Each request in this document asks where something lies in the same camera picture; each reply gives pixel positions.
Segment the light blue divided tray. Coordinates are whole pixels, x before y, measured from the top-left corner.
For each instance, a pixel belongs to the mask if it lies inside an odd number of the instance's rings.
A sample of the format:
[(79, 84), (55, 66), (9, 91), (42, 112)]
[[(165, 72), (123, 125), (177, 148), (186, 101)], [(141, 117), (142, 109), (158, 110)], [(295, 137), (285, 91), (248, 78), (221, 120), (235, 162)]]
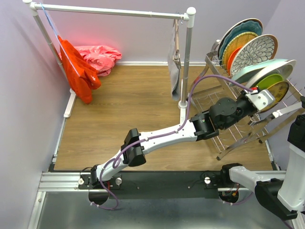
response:
[(287, 59), (272, 59), (265, 62), (258, 63), (256, 65), (249, 65), (241, 69), (238, 73), (234, 74), (231, 78), (233, 81), (238, 83), (248, 82), (255, 74), (257, 74), (263, 68), (278, 63), (287, 61)]

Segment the lime green plate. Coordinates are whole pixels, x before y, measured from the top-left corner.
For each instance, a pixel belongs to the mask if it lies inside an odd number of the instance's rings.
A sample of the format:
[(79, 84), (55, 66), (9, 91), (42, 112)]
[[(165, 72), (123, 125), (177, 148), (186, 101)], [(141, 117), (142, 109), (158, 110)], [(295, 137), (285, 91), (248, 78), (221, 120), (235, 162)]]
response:
[(258, 82), (256, 87), (259, 88), (260, 90), (264, 90), (282, 80), (283, 80), (282, 75), (274, 73), (274, 74), (266, 76), (264, 79), (262, 79), (260, 82)]

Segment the dark yellow patterned plate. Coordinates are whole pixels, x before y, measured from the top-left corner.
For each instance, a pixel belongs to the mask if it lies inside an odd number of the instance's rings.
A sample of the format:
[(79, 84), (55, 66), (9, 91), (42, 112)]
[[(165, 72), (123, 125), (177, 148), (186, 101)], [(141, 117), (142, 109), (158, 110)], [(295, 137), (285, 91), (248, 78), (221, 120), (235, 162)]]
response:
[(271, 110), (285, 97), (289, 90), (289, 83), (287, 81), (280, 81), (269, 86), (267, 90), (275, 98), (275, 101), (272, 104), (268, 105), (266, 108), (264, 108), (261, 113)]

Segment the orange plastic plate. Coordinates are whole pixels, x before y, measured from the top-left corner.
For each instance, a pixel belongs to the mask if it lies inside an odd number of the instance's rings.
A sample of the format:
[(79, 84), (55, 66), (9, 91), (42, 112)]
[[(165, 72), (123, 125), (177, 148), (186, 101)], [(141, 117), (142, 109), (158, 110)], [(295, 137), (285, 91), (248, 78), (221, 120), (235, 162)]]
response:
[(236, 54), (239, 52), (239, 50), (241, 49), (242, 47), (238, 47), (236, 48), (230, 55), (229, 59), (228, 59), (228, 62), (227, 62), (227, 72), (230, 73), (230, 69), (231, 69), (231, 66), (232, 66), (232, 63), (233, 63), (233, 60), (236, 56)]

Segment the white striped plate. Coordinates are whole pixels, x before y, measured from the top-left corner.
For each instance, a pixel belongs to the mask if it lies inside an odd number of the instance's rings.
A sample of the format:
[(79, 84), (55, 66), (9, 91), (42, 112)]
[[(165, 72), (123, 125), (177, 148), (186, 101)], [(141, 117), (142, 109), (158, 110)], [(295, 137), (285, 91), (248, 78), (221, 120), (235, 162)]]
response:
[(274, 64), (271, 64), (258, 73), (256, 73), (246, 84), (247, 88), (252, 88), (256, 86), (260, 81), (262, 81), (265, 77), (271, 74), (280, 74), (284, 80), (286, 80), (292, 73), (294, 67), (296, 65), (296, 60), (287, 60), (281, 61)]

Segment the brown rim floral plate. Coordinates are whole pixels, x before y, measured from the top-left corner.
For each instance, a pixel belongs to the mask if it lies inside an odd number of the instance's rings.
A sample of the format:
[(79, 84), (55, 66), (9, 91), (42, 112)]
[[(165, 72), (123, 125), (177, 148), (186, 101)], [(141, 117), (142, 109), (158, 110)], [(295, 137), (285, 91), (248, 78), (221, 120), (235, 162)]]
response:
[(256, 65), (275, 57), (278, 40), (274, 35), (264, 34), (245, 44), (233, 59), (230, 75), (234, 76), (244, 67)]

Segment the woven bamboo plate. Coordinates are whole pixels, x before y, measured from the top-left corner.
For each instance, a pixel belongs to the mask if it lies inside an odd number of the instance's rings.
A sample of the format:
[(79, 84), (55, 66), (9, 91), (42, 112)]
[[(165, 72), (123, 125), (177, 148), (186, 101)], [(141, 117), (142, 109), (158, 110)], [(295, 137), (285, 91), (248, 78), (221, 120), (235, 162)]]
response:
[(243, 32), (237, 36), (235, 36), (226, 46), (223, 56), (222, 56), (222, 65), (226, 65), (229, 57), (233, 53), (234, 50), (237, 48), (243, 47), (246, 43), (251, 41), (252, 39), (256, 38), (258, 35), (254, 32)]

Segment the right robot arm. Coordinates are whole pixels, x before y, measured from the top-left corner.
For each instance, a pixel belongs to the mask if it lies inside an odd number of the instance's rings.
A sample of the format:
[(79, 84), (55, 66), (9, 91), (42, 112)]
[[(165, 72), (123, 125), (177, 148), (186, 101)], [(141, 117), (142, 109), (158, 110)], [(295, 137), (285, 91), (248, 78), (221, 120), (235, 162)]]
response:
[(265, 209), (281, 220), (297, 218), (305, 212), (305, 98), (294, 105), (277, 110), (260, 122), (270, 121), (295, 112), (288, 134), (289, 162), (284, 179), (267, 177), (246, 169), (239, 163), (222, 166), (216, 183), (223, 188), (232, 187), (234, 191), (242, 186), (255, 194), (257, 201)]

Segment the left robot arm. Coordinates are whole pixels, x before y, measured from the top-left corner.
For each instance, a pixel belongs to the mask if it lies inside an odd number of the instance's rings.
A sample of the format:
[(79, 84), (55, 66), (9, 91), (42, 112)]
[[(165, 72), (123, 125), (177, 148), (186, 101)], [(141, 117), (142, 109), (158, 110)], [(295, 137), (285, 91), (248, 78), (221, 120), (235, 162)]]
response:
[(237, 100), (221, 98), (208, 110), (186, 119), (182, 124), (152, 131), (138, 132), (131, 129), (118, 153), (102, 165), (91, 169), (89, 183), (102, 188), (116, 173), (126, 167), (137, 167), (146, 163), (145, 156), (165, 146), (181, 142), (193, 142), (218, 136), (219, 130), (227, 129), (246, 116), (263, 110), (265, 103), (258, 94), (245, 94)]

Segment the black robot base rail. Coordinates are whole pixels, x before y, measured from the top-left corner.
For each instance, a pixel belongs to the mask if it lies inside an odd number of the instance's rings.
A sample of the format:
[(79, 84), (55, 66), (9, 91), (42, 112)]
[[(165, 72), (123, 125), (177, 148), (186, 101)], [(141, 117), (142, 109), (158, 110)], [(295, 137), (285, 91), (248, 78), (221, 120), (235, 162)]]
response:
[(225, 184), (219, 171), (122, 171), (104, 185), (120, 200), (214, 198), (238, 203), (251, 191)]

